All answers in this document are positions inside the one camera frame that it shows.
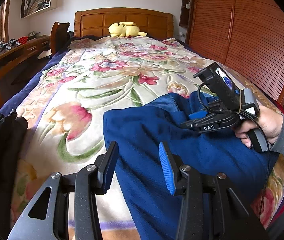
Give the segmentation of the person's right hand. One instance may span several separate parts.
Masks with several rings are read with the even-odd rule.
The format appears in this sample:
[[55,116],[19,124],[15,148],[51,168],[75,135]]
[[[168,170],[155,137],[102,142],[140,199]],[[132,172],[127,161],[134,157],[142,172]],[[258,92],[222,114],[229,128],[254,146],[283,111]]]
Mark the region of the person's right hand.
[[260,127],[265,133],[267,140],[270,144],[274,144],[278,139],[282,125],[283,125],[283,115],[275,112],[268,107],[263,105],[259,106],[259,117],[257,123],[253,121],[245,120],[241,126],[235,128],[235,136],[241,139],[241,142],[247,147],[252,147],[252,142],[249,139],[247,132],[252,129]]

